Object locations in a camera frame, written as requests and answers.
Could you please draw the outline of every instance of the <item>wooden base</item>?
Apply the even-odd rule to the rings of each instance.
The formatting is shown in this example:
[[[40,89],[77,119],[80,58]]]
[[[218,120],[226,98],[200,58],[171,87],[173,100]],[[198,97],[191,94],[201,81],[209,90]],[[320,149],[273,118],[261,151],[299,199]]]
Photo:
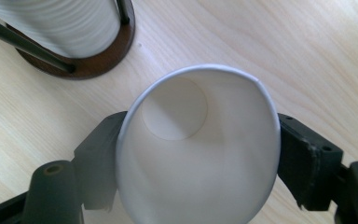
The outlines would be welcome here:
[[[130,50],[131,43],[133,41],[134,34],[135,34],[135,14],[133,11],[131,0],[126,0],[126,4],[127,4],[128,17],[130,18],[130,22],[127,24],[121,24],[116,39],[103,52],[88,58],[71,59],[53,53],[51,52],[51,50],[44,48],[46,51],[50,52],[57,58],[63,60],[64,62],[73,64],[76,68],[75,72],[73,73],[62,71],[61,69],[56,68],[53,65],[50,65],[49,63],[45,63],[37,59],[36,57],[28,53],[25,53],[19,49],[17,49],[17,51],[22,56],[22,58],[24,58],[28,63],[30,63],[37,69],[55,77],[62,77],[67,79],[86,79],[86,78],[100,76],[108,72],[112,68],[114,68]],[[26,35],[16,30],[15,28],[9,25],[7,27],[10,30],[16,32],[17,34],[27,38],[28,40],[31,40]]]

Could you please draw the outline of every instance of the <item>wooden surface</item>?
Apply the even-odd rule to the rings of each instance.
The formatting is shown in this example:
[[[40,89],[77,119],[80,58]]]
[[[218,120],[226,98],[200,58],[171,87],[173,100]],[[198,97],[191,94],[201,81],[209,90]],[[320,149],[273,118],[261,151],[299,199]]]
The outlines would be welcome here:
[[[151,83],[197,63],[240,68],[267,87],[279,112],[307,124],[358,161],[358,1],[133,0],[136,35],[112,71],[71,81],[43,74],[0,41],[0,203],[32,172],[73,150],[106,116]],[[333,223],[300,211],[277,179],[251,223]],[[131,223],[117,197],[87,223]]]

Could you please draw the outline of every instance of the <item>screw hole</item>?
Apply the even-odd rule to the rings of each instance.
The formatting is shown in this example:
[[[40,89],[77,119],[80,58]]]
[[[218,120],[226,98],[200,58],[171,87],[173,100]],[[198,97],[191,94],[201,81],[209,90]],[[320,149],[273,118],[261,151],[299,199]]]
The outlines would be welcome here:
[[[331,147],[322,147],[322,149],[324,151],[333,151],[333,149]]]
[[[45,169],[45,175],[56,175],[63,169],[62,165],[54,164]]]

